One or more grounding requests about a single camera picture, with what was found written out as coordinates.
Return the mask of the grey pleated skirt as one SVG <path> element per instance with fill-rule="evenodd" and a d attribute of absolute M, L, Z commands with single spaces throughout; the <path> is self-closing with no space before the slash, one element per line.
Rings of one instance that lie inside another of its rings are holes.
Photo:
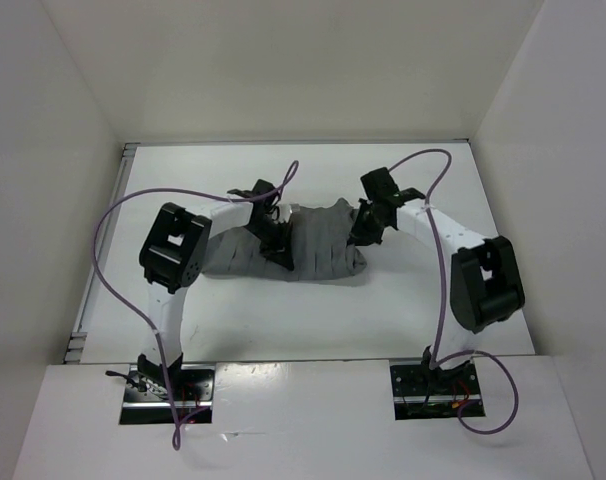
<path fill-rule="evenodd" d="M 367 260 L 348 243 L 356 214 L 344 198 L 329 207 L 302 206 L 292 214 L 292 271 L 261 255 L 259 239 L 247 229 L 228 230 L 209 240 L 203 274 L 315 283 L 359 275 Z"/>

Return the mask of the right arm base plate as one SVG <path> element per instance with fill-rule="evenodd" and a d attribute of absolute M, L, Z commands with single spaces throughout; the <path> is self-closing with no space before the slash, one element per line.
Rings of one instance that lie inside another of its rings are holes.
<path fill-rule="evenodd" d="M 484 417 L 476 369 L 470 361 L 453 370 L 432 371 L 411 359 L 389 365 L 395 419 L 428 420 Z"/>

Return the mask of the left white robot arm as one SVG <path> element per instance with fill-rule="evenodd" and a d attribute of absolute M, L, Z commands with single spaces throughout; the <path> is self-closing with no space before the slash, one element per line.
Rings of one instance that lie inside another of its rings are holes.
<path fill-rule="evenodd" d="M 234 189 L 237 199 L 210 202 L 190 211 L 164 204 L 143 243 L 139 264 L 148 282 L 152 339 L 137 359 L 137 371 L 159 399 L 175 397 L 182 387 L 181 323 L 188 288 L 204 269 L 209 241 L 235 228 L 259 240 L 259 255 L 292 271 L 290 222 L 278 219 L 281 194 L 259 180 L 251 190 Z"/>

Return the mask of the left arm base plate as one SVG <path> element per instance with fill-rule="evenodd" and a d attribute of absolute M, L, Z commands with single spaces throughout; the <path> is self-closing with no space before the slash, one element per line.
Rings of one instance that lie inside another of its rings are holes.
<path fill-rule="evenodd" d="M 172 424 L 167 392 L 151 381 L 143 380 L 135 365 L 129 365 L 124 388 L 120 425 Z M 178 419 L 188 424 L 209 424 L 215 387 L 215 366 L 187 364 L 182 370 L 182 384 L 173 390 Z"/>

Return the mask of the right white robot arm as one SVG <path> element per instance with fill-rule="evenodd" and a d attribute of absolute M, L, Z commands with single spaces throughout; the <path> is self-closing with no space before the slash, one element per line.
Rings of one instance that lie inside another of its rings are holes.
<path fill-rule="evenodd" d="M 441 300 L 421 380 L 429 391 L 445 392 L 456 381 L 455 368 L 478 351 L 480 334 L 524 306 L 514 248 L 504 236 L 490 238 L 463 226 L 414 188 L 366 188 L 350 242 L 379 244 L 387 228 L 436 252 Z"/>

